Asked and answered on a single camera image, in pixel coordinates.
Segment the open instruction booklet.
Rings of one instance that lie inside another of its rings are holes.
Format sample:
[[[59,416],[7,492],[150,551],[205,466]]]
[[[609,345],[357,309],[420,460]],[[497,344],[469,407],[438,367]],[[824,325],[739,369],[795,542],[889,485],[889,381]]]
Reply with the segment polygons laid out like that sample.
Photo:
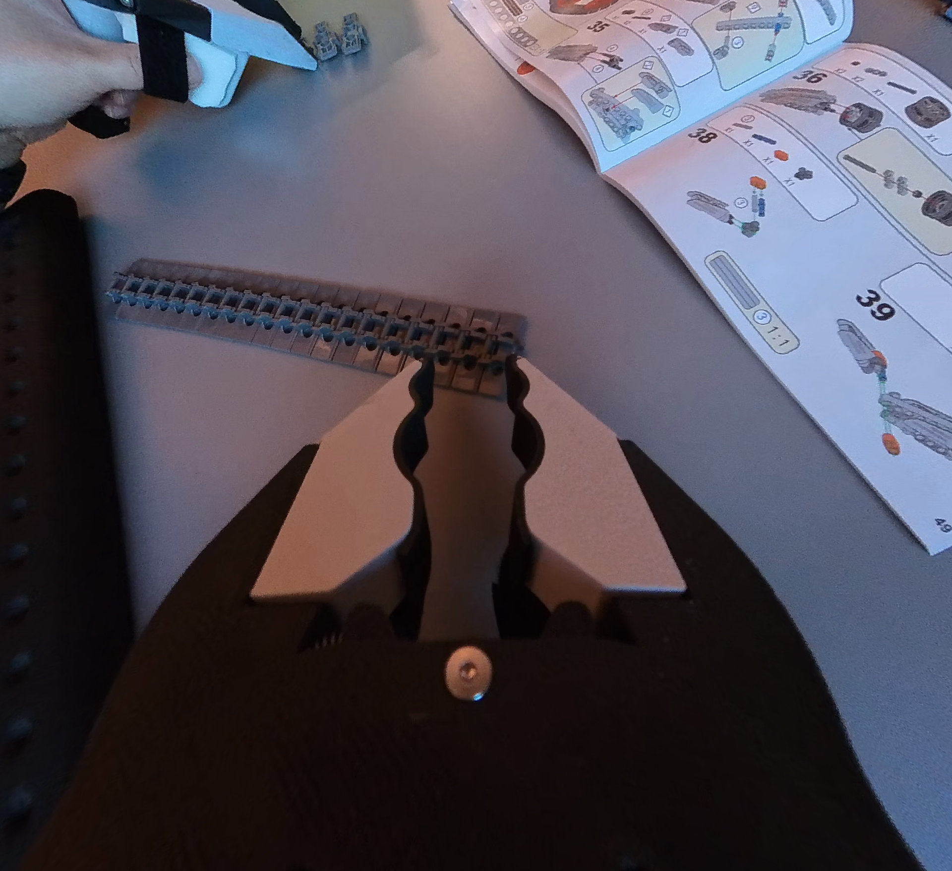
[[[932,554],[951,539],[950,89],[853,0],[451,0]]]

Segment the black perforated chair back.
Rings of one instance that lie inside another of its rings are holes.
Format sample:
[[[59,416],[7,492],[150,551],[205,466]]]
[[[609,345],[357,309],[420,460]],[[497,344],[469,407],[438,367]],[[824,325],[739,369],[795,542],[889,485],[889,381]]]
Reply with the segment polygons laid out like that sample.
[[[1,867],[51,816],[132,640],[87,234],[35,190],[1,220]]]

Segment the person's left hand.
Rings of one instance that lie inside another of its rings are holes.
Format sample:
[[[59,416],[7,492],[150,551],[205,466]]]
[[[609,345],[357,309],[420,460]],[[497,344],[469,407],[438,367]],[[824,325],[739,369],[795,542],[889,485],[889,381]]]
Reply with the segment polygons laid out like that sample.
[[[61,0],[1,0],[1,167],[89,105],[129,116],[143,88],[137,45],[77,28]]]

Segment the grey desk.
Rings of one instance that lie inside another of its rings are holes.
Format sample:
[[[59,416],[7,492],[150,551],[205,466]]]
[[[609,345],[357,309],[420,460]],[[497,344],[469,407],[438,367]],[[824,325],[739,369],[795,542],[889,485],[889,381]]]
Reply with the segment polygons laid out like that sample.
[[[930,557],[720,315],[574,132],[448,0],[281,0],[363,20],[316,72],[251,61],[232,104],[146,99],[132,133],[68,128],[26,189],[90,219],[96,284],[139,257],[340,282],[526,315],[528,355],[643,449],[743,548],[809,642],[853,744],[928,869],[950,869],[950,559]],[[950,79],[937,0],[856,0],[853,37]],[[136,626],[372,374],[101,316]],[[506,407],[437,393],[424,636],[490,633]]]

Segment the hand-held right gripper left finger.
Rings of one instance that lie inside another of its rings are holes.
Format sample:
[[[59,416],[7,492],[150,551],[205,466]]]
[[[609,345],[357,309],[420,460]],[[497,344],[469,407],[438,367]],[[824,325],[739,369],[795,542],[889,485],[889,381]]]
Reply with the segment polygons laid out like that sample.
[[[251,589],[257,603],[379,605],[416,639],[430,574],[422,486],[434,365],[411,361],[323,438]]]

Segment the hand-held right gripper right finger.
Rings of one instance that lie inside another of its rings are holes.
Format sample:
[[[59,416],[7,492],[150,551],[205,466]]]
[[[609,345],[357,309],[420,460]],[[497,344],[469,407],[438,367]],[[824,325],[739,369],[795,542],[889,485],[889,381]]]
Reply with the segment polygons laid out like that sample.
[[[494,585],[504,638],[534,638],[565,602],[595,619],[625,595],[686,584],[615,433],[524,357],[506,362],[511,448],[524,468]]]

